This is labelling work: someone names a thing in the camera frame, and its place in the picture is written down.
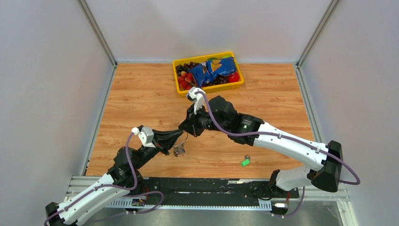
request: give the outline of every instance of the white arm segment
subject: white arm segment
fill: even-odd
[[[195,94],[195,92],[197,91],[202,91],[205,93],[205,91],[203,91],[200,88],[197,87],[191,87],[191,89],[188,91],[188,93],[186,94],[186,97],[194,103],[194,114],[197,114],[197,111],[202,108],[202,106],[204,105],[204,97],[202,94]]]
[[[94,187],[100,185],[111,185],[114,182],[113,178],[104,174],[98,181],[96,181],[92,186],[85,189],[83,192],[79,193],[72,199],[60,203],[57,211],[63,210],[67,205],[69,205],[74,200],[81,197],[83,194],[87,193],[89,190],[93,190]],[[68,211],[62,212],[60,218],[64,219],[64,224],[70,225],[76,220],[77,225],[83,225],[92,215],[97,213],[100,209],[104,208],[106,205],[111,203],[117,198],[127,195],[130,191],[118,189],[115,187],[103,187],[94,191],[84,197],[82,200],[78,201],[73,205]]]
[[[324,143],[316,143],[310,140],[294,136],[292,134],[286,133],[282,130],[273,127],[267,122],[262,124],[259,127],[258,131],[278,133],[285,136],[293,137],[298,140],[304,141],[316,148],[319,148],[319,150],[328,152],[326,144]],[[272,149],[283,155],[294,158],[302,162],[305,166],[308,166],[310,169],[314,171],[319,171],[321,168],[323,168],[323,164],[321,164],[321,161],[326,160],[327,158],[325,154],[319,153],[317,150],[312,150],[309,147],[306,147],[300,143],[281,137],[278,138],[276,136],[271,136],[271,135],[259,135],[259,138],[256,138],[254,140],[254,146]]]
[[[295,187],[311,185],[311,180],[307,178],[310,168],[300,166],[290,170],[280,170],[276,178],[276,186],[284,191],[290,191]]]

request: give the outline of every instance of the white wall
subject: white wall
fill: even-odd
[[[398,21],[397,0],[342,0],[303,67],[325,141],[362,180],[347,186],[360,226],[398,225]]]
[[[87,0],[117,61],[299,60],[331,0]]]
[[[111,73],[77,1],[0,2],[1,225],[43,225],[63,200]]]

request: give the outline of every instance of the strawberry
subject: strawberry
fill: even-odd
[[[186,82],[192,82],[192,77],[185,77],[185,79],[184,79]]]
[[[182,76],[183,78],[187,77],[187,72],[182,71],[182,72],[180,73],[180,76]]]
[[[187,82],[185,82],[185,81],[180,82],[180,87],[183,88],[183,89],[186,89]]]
[[[184,78],[183,78],[182,76],[180,76],[180,77],[177,78],[177,83],[180,84],[182,81],[184,81]]]

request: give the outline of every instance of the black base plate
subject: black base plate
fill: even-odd
[[[165,195],[163,205],[188,206],[259,206],[258,197],[287,197],[287,192],[277,187],[268,189],[268,183],[219,178],[145,178],[134,194],[146,191],[147,186],[149,191],[161,191]],[[298,189],[291,190],[290,194],[291,198],[299,198]],[[146,204],[159,201],[158,195],[150,195]]]

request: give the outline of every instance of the green object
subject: green object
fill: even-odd
[[[250,163],[251,163],[250,159],[245,159],[244,161],[242,161],[241,166],[246,166],[246,165],[248,165]]]

